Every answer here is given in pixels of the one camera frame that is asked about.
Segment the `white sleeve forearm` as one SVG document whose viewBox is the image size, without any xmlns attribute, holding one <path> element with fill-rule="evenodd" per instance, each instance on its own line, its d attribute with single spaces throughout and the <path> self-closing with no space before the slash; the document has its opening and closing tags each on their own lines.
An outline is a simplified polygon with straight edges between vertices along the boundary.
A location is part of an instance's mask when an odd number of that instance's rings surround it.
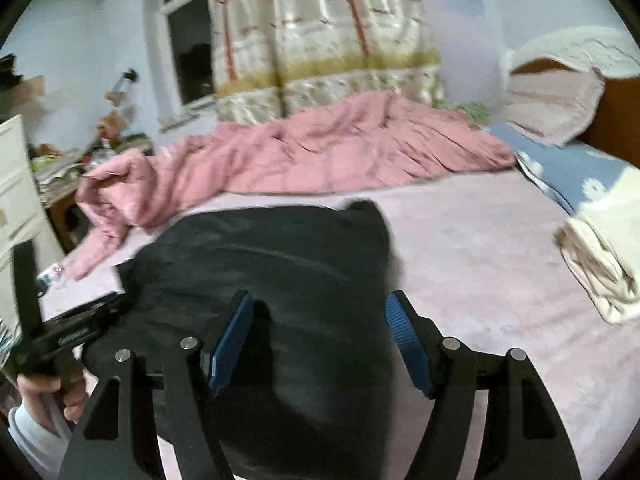
<svg viewBox="0 0 640 480">
<path fill-rule="evenodd" d="M 12 408 L 9 412 L 9 433 L 41 478 L 58 478 L 68 440 L 58 434 L 48 414 L 38 420 L 32 417 L 25 404 Z"/>
</svg>

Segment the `person's left hand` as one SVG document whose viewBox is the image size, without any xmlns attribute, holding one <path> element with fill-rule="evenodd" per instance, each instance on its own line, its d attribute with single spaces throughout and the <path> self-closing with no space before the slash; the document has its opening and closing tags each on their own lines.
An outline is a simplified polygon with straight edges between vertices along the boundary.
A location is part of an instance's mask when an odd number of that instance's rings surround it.
<svg viewBox="0 0 640 480">
<path fill-rule="evenodd" d="M 88 403 L 85 367 L 73 360 L 63 365 L 63 376 L 18 374 L 22 405 L 41 427 L 63 437 L 67 424 L 76 424 Z"/>
</svg>

